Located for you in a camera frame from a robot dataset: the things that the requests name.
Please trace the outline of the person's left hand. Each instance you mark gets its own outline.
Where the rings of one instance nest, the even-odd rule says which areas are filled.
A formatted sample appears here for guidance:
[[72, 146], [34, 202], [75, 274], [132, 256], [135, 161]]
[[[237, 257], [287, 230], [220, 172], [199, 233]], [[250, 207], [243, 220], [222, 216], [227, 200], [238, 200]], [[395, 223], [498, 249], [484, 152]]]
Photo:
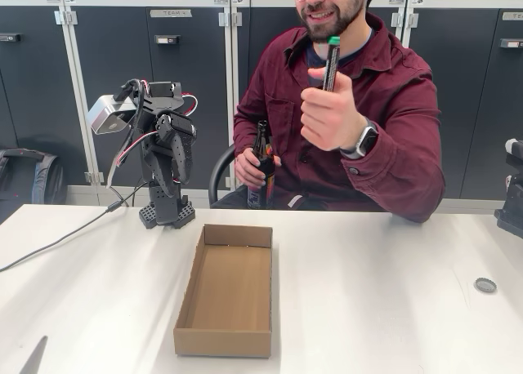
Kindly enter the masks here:
[[356, 107], [350, 77], [337, 72], [333, 91], [308, 87], [301, 93], [302, 136], [323, 151], [355, 148], [368, 126]]

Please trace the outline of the person's right hand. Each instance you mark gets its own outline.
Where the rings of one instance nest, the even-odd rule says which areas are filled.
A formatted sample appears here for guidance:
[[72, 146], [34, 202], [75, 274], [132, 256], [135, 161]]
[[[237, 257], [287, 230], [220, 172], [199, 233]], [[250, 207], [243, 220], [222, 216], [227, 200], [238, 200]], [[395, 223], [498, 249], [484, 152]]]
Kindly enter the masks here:
[[260, 161], [252, 148], [246, 148], [235, 157], [236, 178], [251, 190], [259, 190], [265, 183], [265, 173], [259, 170]]

